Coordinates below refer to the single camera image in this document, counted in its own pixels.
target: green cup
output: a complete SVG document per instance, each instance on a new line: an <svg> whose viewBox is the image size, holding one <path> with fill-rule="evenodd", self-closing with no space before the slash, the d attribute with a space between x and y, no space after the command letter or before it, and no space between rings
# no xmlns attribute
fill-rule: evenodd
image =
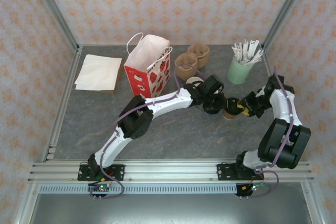
<svg viewBox="0 0 336 224"><path fill-rule="evenodd" d="M233 84L243 84L252 67L253 65L243 66L239 64L235 57L233 57L229 71L227 72L227 79Z"/></svg>

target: black mounting bracket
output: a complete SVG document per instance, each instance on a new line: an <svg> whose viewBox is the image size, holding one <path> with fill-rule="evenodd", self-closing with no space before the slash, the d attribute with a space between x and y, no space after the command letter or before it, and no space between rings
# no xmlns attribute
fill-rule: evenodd
<svg viewBox="0 0 336 224"><path fill-rule="evenodd" d="M123 181L125 174L125 165L111 165L107 168L104 168L104 171L109 174L111 177ZM100 171L97 176L93 175L93 172L88 164L82 164L79 166L78 181L98 181L104 177L104 174Z"/></svg>
<svg viewBox="0 0 336 224"><path fill-rule="evenodd" d="M254 173L250 168L237 169L236 163L231 164L218 164L217 165L217 176L218 180L228 181L228 180L262 180L260 175Z"/></svg>

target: metal frame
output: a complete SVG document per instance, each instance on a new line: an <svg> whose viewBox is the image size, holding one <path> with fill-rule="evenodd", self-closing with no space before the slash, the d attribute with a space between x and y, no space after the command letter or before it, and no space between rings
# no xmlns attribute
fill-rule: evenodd
<svg viewBox="0 0 336 224"><path fill-rule="evenodd" d="M76 40L65 22L61 11L55 0L45 0L50 11L54 15L60 29L65 34L67 41L74 49L74 59L65 84L64 93L59 106L59 111L55 119L55 125L52 130L50 142L46 146L45 154L41 163L34 163L29 174L28 186L19 207L15 223L29 223L41 184L86 184L86 182L77 181L77 172L81 161L58 161L54 160L54 152L58 141L59 132L65 115L68 99L71 92L73 80L75 78L77 65L83 45L78 46ZM269 75L271 75L270 65L267 60L267 49L270 47L274 37L283 24L286 16L290 12L295 0L286 0L274 24L271 27L263 44L265 50L264 62ZM216 164L221 162L233 163L234 159L131 159L116 161L116 164L125 164L127 166L124 176L124 184L136 185L144 184L196 184L204 183L219 185L219 183L237 183L238 181L218 181ZM328 223L326 213L321 207L318 186L314 181L314 174L308 162L300 162L294 170L278 169L275 170L280 178L280 182L300 182L306 199L308 210L313 223ZM266 173L267 182L274 183L273 174Z"/></svg>
<svg viewBox="0 0 336 224"><path fill-rule="evenodd" d="M59 109L58 109L58 112L55 118L54 127L52 128L49 143L46 145L46 148L44 149L44 152L43 152L43 156L41 159L42 162L54 157L53 155L50 156L49 154L55 152L55 148L58 142L58 136L61 130L63 118L64 118L65 111L68 105L68 100L69 100L70 93L71 93L71 87L72 87L73 80L76 75L76 69L77 69L79 59L80 59L81 52L82 52L82 47L79 47L78 50L76 50L76 52L73 55L70 71L67 77L67 82L65 83L63 95L62 95Z"/></svg>
<svg viewBox="0 0 336 224"><path fill-rule="evenodd" d="M47 161L34 163L29 183L87 183L77 181L79 164L83 161ZM217 178L217 164L234 163L234 159L125 159L114 164L126 166L123 183L222 183ZM294 170L266 168L278 173L281 182L314 181L308 162L300 162ZM274 174L265 173L267 182L276 182ZM228 180L227 183L241 183Z"/></svg>
<svg viewBox="0 0 336 224"><path fill-rule="evenodd" d="M67 41L69 42L69 45L73 48L74 51L78 49L78 44L68 27L61 11L59 10L55 0L44 0L47 6L49 7L51 13L53 14L56 22L58 23L60 29L63 31Z"/></svg>
<svg viewBox="0 0 336 224"><path fill-rule="evenodd" d="M286 19L294 3L295 3L295 0L286 0L285 3L283 4L277 18L275 19L263 43L263 48L265 50L267 50L267 48L269 48L269 46L271 45L274 37L278 33L282 24L284 23L284 20Z"/></svg>
<svg viewBox="0 0 336 224"><path fill-rule="evenodd" d="M115 164L125 164L123 184L128 187L136 185L149 187L156 184L158 187L167 184L182 184L181 186L201 185L231 185L243 181L219 181L216 165L221 162L232 163L229 159L126 159L116 161ZM49 160L43 163L34 163L29 174L28 188L19 208L15 223L29 223L40 187L43 186L80 186L87 182L77 181L78 167L82 161ZM321 207L321 200L314 173L309 162L300 162L293 169L270 168L278 173L280 183L300 182L307 202L312 223L329 223L326 213ZM267 183L275 183L273 174L265 174Z"/></svg>

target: yellow object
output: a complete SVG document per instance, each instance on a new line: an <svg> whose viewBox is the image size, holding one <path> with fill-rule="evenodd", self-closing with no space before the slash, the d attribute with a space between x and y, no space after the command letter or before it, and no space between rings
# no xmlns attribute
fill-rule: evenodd
<svg viewBox="0 0 336 224"><path fill-rule="evenodd" d="M243 110L242 113L243 113L244 115L246 115L246 116L249 116L249 113L248 113L248 112L249 112L249 110L248 110L247 108L245 108L245 109Z"/></svg>

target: cable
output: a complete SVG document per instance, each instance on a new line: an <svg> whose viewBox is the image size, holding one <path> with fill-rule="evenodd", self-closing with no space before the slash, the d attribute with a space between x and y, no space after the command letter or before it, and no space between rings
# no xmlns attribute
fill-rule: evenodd
<svg viewBox="0 0 336 224"><path fill-rule="evenodd" d="M254 176L252 177L250 184L248 186L250 186L252 184L252 181L254 180Z"/></svg>
<svg viewBox="0 0 336 224"><path fill-rule="evenodd" d="M202 110L200 107L198 107L197 105L194 105L196 108L198 108L200 111L202 112L206 112L205 110Z"/></svg>
<svg viewBox="0 0 336 224"><path fill-rule="evenodd" d="M100 182L100 180L93 182L93 183L89 183L88 186L95 186L96 184L98 184Z"/></svg>
<svg viewBox="0 0 336 224"><path fill-rule="evenodd" d="M175 71L174 71L174 79L175 79L175 82L176 82L176 85L177 85L177 92L176 92L175 95L173 95L173 96L171 96L171 97L169 97L169 98L167 98L167 99L158 100L158 101L155 101L155 102L149 102L149 103L140 105L140 106L138 106L138 107L136 107L136 108L134 108L134 109L132 109L132 110L126 112L125 114L123 114L122 116L120 116L118 119L116 119L116 120L112 123L112 127L114 128L114 130L115 130L115 132L116 132L116 135L109 141L109 143L108 143L108 144L105 146L105 148L103 149L103 152L102 152L102 154L101 154L101 156L100 156L100 162L99 162L99 165L100 165L100 170L101 170L101 172L102 172L107 178L109 178L111 181L117 182L117 183L121 186L121 192L118 193L118 194L115 194L115 195L105 196L105 197L100 198L100 199L111 199L111 198L116 198L116 197L119 197L120 195L122 195L122 194L124 193L124 191L125 191L125 187L124 187L124 185L123 185L119 180L117 180L117 179L115 179L115 178L109 176L109 175L104 171L104 169L103 169L103 167L102 167L103 156L104 156L104 154L105 154L105 151L106 151L107 148L113 143L113 141L119 136L119 133L116 131L116 127L117 127L117 125L118 125L118 122L119 122L120 120L122 120L123 118L125 118L126 116L128 116L129 114L133 113L134 111L137 111L137 110L139 110L139 109L142 109L142 108L144 108L144 107L147 107L148 105L153 105L153 104L155 104L155 103L161 103L161 102L167 102L167 101L171 101L171 100L173 100L174 98L176 98L176 97L178 96L178 94L180 93L180 89L181 89L180 84L178 83L178 80L177 80L177 73L176 73L176 70L177 70L177 68L178 68L179 66L183 66L183 65L186 65L186 66L189 66L189 67L195 69L195 70L198 72L198 74L201 76L201 78L202 78L203 80L205 80L205 78L204 78L204 76L202 75L202 73L201 73L198 69L196 69L194 66L192 66L192 65L190 65L190 64L188 64L188 63L181 63L181 64L179 64L179 65L177 65L177 66L175 67ZM91 189L91 191L90 191L90 196L91 196L92 198L95 198L94 195L92 194L92 191L95 190L96 188L98 188L98 186L93 187L93 188Z"/></svg>
<svg viewBox="0 0 336 224"><path fill-rule="evenodd" d="M254 171L255 174L260 175L260 174L264 174L264 173L273 173L276 177L277 177L277 182L275 183L275 186L268 192L264 193L264 194L260 194L260 195L252 195L249 197L244 197L244 198L260 198L263 196L267 196L270 195L272 192L275 191L275 189L277 189L278 185L279 185L279 176L276 172L274 172L273 170L261 170L259 172L257 172L256 170Z"/></svg>
<svg viewBox="0 0 336 224"><path fill-rule="evenodd" d="M83 163L87 163L87 164L89 164L87 161L83 161L83 162L80 162L80 163L79 163L79 166L80 166L81 164L83 164Z"/></svg>
<svg viewBox="0 0 336 224"><path fill-rule="evenodd" d="M280 148L279 148L279 150L278 150L278 152L277 152L277 154L276 154L276 156L275 156L275 158L274 158L272 164L270 164L269 167L274 167L275 164L278 162L279 156L280 156L280 154L281 154L283 148L285 148L285 145L286 145L287 141L289 140L289 135L290 135L290 133L291 133L291 131L292 131L293 124L294 124L292 104L291 104L290 99L289 99L289 97L288 97L288 95L287 95L287 92L285 91L285 89L284 89L284 87L283 87L283 85L282 85L282 83L281 83L281 81L280 81L280 79L279 79L279 77L278 77L277 68L276 68L275 66L274 66L273 73L274 73L275 78L277 79L277 81L278 81L278 83L279 83L279 85L280 85L280 88L281 88L281 90L282 90L282 92L283 92L283 94L284 94L284 96L286 97L286 100L287 100L287 102L288 102L289 115L290 115L290 123L289 123L288 131L287 131L287 133L286 133L286 135L285 135L285 139L284 139L283 143L281 144L281 146L280 146Z"/></svg>

